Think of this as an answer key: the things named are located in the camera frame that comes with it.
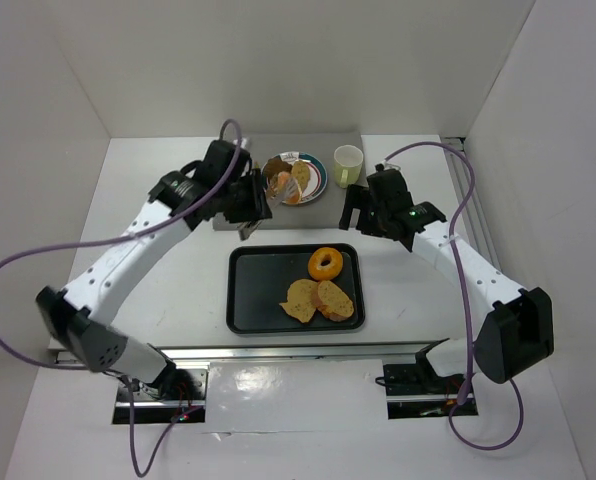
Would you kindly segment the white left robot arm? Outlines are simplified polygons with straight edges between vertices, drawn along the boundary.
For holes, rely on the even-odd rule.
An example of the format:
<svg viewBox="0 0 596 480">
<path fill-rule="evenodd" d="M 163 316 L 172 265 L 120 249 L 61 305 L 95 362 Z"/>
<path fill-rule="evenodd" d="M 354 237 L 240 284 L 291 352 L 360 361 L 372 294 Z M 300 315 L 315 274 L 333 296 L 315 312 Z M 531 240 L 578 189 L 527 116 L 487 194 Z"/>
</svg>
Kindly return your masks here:
<svg viewBox="0 0 596 480">
<path fill-rule="evenodd" d="M 89 371 L 126 376 L 159 397 L 168 395 L 184 378 L 174 362 L 113 322 L 158 261 L 217 215 L 233 224 L 271 216 L 260 169 L 247 150 L 226 140 L 212 141 L 203 159 L 161 177 L 125 231 L 124 242 L 62 289 L 41 290 L 36 304 L 50 335 Z"/>
</svg>

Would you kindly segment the metal food tongs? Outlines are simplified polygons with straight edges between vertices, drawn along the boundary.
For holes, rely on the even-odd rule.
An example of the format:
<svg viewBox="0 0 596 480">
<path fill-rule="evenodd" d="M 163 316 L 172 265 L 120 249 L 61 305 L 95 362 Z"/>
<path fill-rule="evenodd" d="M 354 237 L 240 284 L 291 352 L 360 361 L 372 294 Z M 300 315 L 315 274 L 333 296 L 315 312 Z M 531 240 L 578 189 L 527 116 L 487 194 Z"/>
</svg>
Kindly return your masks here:
<svg viewBox="0 0 596 480">
<path fill-rule="evenodd" d="M 238 227 L 238 234 L 241 241 L 247 240 L 261 224 L 271 218 L 273 210 L 283 202 L 299 201 L 302 191 L 298 181 L 288 172 L 281 172 L 273 177 L 271 185 L 265 192 L 268 215 L 255 221 L 248 221 Z"/>
</svg>

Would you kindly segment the small orange bun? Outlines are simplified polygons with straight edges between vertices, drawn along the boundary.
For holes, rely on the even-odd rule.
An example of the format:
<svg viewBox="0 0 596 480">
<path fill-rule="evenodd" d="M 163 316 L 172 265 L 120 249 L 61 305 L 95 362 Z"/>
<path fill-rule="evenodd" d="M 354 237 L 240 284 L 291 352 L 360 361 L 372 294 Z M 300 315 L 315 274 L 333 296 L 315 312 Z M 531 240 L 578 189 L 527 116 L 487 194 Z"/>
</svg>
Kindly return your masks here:
<svg viewBox="0 0 596 480">
<path fill-rule="evenodd" d="M 280 203 L 295 205 L 302 199 L 302 190 L 291 173 L 282 172 L 271 179 L 268 197 Z"/>
</svg>

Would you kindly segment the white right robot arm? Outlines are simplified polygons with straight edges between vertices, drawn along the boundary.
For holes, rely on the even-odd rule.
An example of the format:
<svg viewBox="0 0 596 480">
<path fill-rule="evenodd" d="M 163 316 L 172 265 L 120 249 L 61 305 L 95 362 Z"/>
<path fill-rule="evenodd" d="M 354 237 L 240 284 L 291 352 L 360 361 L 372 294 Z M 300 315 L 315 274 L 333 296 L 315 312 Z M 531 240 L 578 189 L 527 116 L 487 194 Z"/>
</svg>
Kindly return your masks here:
<svg viewBox="0 0 596 480">
<path fill-rule="evenodd" d="M 503 384 L 553 353 L 552 301 L 543 289 L 525 289 L 450 234 L 445 215 L 430 202 L 415 204 L 398 171 L 378 171 L 367 182 L 347 189 L 339 227 L 348 229 L 357 210 L 362 234 L 401 243 L 460 287 L 452 251 L 457 249 L 475 336 L 475 370 Z"/>
</svg>

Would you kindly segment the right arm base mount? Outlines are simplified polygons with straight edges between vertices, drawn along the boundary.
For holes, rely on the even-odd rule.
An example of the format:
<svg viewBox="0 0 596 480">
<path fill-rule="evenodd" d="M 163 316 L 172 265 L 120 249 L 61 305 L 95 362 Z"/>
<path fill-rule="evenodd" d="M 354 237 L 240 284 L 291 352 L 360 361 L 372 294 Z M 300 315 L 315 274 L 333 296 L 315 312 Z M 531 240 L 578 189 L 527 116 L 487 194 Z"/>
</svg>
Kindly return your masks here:
<svg viewBox="0 0 596 480">
<path fill-rule="evenodd" d="M 439 377 L 418 364 L 384 364 L 374 382 L 385 391 L 390 420 L 422 419 L 447 417 L 464 377 Z"/>
</svg>

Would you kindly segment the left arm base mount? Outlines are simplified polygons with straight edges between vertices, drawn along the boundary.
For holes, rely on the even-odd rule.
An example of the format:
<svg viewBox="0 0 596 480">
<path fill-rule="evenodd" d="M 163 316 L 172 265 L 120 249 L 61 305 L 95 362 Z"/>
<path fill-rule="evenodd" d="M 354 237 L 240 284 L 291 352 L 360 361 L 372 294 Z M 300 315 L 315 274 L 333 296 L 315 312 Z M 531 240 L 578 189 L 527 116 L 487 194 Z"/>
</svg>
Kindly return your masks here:
<svg viewBox="0 0 596 480">
<path fill-rule="evenodd" d="M 129 424 L 130 395 L 133 395 L 137 425 L 165 425 L 172 420 L 183 424 L 204 423 L 207 383 L 207 366 L 178 371 L 173 383 L 162 391 L 135 379 L 130 379 L 130 386 L 120 381 L 111 422 Z"/>
</svg>

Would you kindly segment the dark brown bread piece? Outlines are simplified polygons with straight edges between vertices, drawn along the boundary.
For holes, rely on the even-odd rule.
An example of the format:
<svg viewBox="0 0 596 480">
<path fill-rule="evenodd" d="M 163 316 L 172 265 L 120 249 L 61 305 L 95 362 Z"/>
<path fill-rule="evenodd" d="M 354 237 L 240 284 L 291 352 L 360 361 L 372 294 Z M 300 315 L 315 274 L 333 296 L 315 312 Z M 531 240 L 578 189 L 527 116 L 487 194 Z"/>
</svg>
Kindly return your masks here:
<svg viewBox="0 0 596 480">
<path fill-rule="evenodd" d="M 265 166 L 263 167 L 262 173 L 268 178 L 272 179 L 275 175 L 292 171 L 292 165 L 284 160 L 282 160 L 279 156 L 272 157 L 267 161 Z"/>
</svg>

